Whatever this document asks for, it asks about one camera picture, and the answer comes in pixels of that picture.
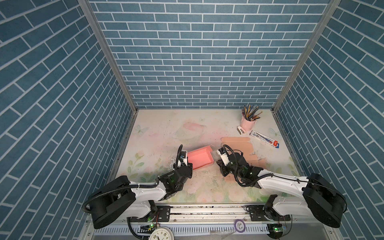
table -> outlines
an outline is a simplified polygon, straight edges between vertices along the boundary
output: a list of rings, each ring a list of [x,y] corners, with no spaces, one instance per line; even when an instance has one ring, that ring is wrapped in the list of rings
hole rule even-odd
[[[276,149],[251,138],[254,153],[266,169],[299,176],[272,112],[262,111],[253,129],[277,140],[280,146]],[[157,176],[172,170],[180,144],[187,151],[211,145],[216,161],[220,159],[216,150],[221,147],[221,138],[240,137],[237,126],[241,116],[239,109],[139,110],[116,177],[127,175],[130,181],[155,181]],[[265,202],[268,196],[261,189],[224,181],[214,163],[194,170],[183,190],[162,203]]]

pencil cup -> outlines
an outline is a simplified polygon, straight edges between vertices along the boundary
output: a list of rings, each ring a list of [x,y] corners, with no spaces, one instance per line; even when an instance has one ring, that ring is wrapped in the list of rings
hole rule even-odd
[[[241,118],[241,124],[240,126],[245,130],[245,131],[251,131],[253,126],[255,125],[256,123],[256,120],[254,121],[248,121],[244,118],[244,116],[242,116]]]

clock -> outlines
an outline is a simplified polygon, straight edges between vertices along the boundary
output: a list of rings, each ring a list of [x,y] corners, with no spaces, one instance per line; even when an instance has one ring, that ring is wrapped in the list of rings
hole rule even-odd
[[[153,231],[149,240],[174,240],[172,231],[167,227],[159,227]]]

pink box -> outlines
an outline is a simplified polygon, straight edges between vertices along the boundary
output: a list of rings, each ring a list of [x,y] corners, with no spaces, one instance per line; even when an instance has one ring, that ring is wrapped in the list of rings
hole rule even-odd
[[[188,152],[188,162],[193,164],[193,170],[212,164],[214,159],[211,155],[211,146],[206,146],[192,152]]]

wall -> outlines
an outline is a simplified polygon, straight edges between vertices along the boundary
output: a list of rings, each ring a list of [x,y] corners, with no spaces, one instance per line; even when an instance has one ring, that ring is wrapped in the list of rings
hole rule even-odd
[[[0,2],[0,239],[73,239],[131,110],[76,0]]]
[[[328,0],[91,0],[139,108],[271,108]]]
[[[342,0],[278,110],[305,173],[347,197],[349,239],[384,237],[383,12]]]

